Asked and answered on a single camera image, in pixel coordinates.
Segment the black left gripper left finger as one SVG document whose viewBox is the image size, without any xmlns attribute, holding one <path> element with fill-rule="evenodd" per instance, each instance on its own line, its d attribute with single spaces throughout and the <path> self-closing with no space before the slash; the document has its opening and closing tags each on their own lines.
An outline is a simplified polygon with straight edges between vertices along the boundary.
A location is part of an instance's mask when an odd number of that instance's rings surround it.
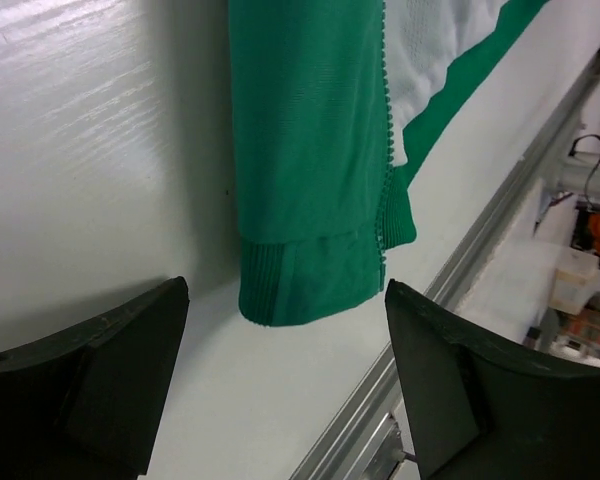
<svg viewBox="0 0 600 480">
<path fill-rule="evenodd" d="M 0 479 L 145 475 L 188 308 L 176 277 L 0 352 Z"/>
</svg>

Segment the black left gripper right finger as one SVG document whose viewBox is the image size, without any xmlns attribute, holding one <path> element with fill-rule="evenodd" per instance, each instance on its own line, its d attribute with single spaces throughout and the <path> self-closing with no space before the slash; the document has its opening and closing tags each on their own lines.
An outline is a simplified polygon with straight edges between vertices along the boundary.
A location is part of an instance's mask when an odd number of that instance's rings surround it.
<svg viewBox="0 0 600 480">
<path fill-rule="evenodd" d="M 600 479 L 600 368 L 528 349 L 391 281 L 390 338 L 424 479 Z"/>
</svg>

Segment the green zip-up jacket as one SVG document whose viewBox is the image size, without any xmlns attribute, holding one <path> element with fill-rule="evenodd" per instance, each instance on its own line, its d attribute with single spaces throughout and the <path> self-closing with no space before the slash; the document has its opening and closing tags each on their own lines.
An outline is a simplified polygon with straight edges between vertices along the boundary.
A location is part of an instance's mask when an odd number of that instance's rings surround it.
<svg viewBox="0 0 600 480">
<path fill-rule="evenodd" d="M 354 308 L 411 243 L 408 188 L 539 1 L 233 1 L 239 309 L 268 327 Z"/>
</svg>

